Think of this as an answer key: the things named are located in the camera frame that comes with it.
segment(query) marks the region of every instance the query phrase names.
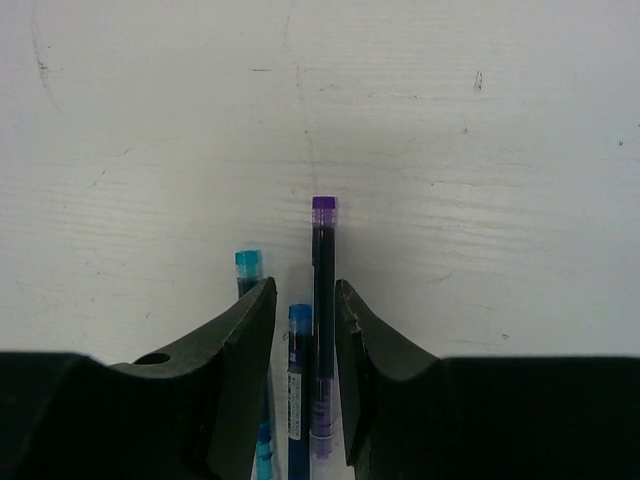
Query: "purple pen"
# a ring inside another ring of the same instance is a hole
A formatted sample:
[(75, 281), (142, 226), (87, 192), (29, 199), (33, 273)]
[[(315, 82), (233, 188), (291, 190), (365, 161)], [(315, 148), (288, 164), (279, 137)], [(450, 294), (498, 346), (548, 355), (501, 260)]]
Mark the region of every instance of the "purple pen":
[(335, 355), (335, 225), (336, 198), (313, 197), (313, 336), (311, 454), (325, 460), (332, 451), (332, 388)]

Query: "barcode label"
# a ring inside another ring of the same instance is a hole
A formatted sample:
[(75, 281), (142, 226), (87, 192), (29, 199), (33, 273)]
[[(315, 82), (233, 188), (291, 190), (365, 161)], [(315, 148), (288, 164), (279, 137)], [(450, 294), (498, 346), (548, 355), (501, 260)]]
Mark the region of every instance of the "barcode label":
[(302, 438), (302, 375), (289, 372), (289, 438)]

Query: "purple pen cap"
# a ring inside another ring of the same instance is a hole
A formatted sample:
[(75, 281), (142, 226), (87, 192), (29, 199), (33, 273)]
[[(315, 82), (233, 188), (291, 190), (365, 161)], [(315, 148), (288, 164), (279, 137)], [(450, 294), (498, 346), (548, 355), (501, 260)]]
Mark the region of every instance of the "purple pen cap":
[(334, 226), (336, 224), (338, 210), (336, 197), (313, 197), (311, 208), (314, 225)]

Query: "black robotic claw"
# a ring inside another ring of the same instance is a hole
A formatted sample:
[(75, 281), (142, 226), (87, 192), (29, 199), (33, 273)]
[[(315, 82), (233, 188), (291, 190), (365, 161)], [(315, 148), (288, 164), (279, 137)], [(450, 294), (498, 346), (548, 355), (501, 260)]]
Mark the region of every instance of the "black robotic claw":
[(133, 364), (0, 354), (0, 477), (250, 478), (275, 308), (268, 279)]
[(449, 358), (336, 285), (349, 465), (357, 480), (638, 479), (635, 358)]

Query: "pen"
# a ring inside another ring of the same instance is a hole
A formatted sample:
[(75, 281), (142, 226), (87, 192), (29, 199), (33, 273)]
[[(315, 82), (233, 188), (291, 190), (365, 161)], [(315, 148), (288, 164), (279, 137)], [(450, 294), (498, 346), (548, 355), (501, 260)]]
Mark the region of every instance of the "pen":
[[(242, 297), (262, 279), (262, 258), (259, 250), (236, 252), (236, 275), (238, 297)], [(269, 377), (265, 385), (256, 441), (255, 470), (257, 480), (273, 479), (273, 447), (271, 443), (271, 422), (269, 408)]]
[(311, 305), (289, 306), (289, 480), (309, 480)]
[(332, 451), (332, 388), (335, 354), (336, 198), (313, 197), (313, 336), (314, 382), (311, 405), (311, 453), (326, 460)]

